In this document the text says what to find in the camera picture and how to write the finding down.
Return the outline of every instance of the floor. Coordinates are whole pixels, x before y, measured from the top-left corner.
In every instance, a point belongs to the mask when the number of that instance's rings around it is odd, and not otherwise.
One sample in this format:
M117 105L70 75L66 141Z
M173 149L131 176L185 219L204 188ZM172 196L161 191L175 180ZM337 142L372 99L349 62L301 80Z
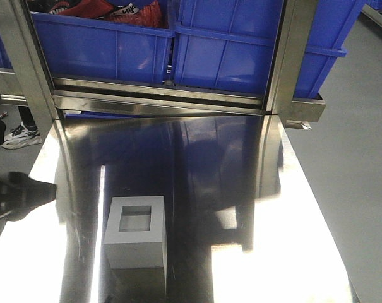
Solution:
M361 303L382 303L382 30L361 16L345 46L321 89L320 122L287 132ZM16 108L4 110L17 126ZM28 173L39 150L0 148L0 174Z

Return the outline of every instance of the shoe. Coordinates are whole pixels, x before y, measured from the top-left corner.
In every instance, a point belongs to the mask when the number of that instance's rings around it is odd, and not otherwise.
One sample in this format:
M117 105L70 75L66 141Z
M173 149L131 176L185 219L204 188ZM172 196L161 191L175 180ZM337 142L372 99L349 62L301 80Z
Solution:
M38 131L29 131L21 123L21 125L12 129L11 133L4 137L4 143L1 147L7 150L16 150L17 148L41 144L42 142Z

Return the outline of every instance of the blue bin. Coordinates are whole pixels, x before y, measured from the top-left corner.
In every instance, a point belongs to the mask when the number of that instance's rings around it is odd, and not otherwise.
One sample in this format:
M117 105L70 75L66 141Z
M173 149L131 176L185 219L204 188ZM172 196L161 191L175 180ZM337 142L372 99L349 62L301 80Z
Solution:
M308 45L340 49L366 0L319 0Z
M133 3L142 8L151 1ZM32 13L51 73L162 83L167 78L175 16L170 2L160 3L168 29ZM1 40L0 67L11 68Z
M344 47L325 49L307 46L294 96L297 98L315 98L335 61L346 55L347 50Z
M263 95L273 41L176 26L174 81L181 85ZM295 96L314 98L345 49L307 46Z
M283 0L182 0L178 21L186 27L274 38Z
M218 3L217 7L225 6L221 1L206 2ZM183 21L176 23L174 82L180 85L264 95L276 31L274 33L268 30L257 37L258 32L239 35L229 33L229 29L212 30L216 25L202 29L200 27L204 26L203 22L207 24L211 18L210 15L206 15L205 19L198 16L206 14L206 8L203 10L200 6L204 3L205 1L196 0L181 2L178 19L193 20L193 23L190 23L193 26L186 26ZM347 51L342 48L342 44L364 3L365 0L319 0L295 97L316 97L336 59L346 56ZM185 14L187 6L195 8L191 10L193 15ZM273 15L272 18L277 27L277 19Z
M367 0L366 4L372 9L382 10L382 0Z
M274 40L176 25L174 82L264 94Z

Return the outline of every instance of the metal frame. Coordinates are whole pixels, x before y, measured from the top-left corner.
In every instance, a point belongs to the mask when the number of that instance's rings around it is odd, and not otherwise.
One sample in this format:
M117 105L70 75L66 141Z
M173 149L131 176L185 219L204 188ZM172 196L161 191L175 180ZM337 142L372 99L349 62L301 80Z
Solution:
M25 0L0 0L0 35L14 68L0 69L0 103L27 104L44 134L60 119L58 109L150 116L276 114L283 124L287 120L316 122L325 106L321 98L292 97L317 2L284 1L268 94L258 98L177 86L52 78Z
M362 12L382 27L382 14L381 13L379 13L375 9L372 9L372 7L370 7L367 4L365 4L365 6L363 7Z
M280 22L275 59L268 83L265 106L278 114L283 123L289 119L300 67L306 50L318 0L288 0Z

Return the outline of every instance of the person's leg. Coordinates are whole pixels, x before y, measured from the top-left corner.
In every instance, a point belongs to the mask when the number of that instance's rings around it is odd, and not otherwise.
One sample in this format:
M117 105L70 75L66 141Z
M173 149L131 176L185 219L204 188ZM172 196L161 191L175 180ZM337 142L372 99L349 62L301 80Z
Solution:
M4 144L1 145L1 147L8 150L42 143L29 108L18 106L18 111L20 112L22 122L19 126L12 129L10 134L4 137Z
M18 106L18 111L20 112L20 117L25 128L30 132L35 132L38 130L35 121L33 120L31 111L27 106Z

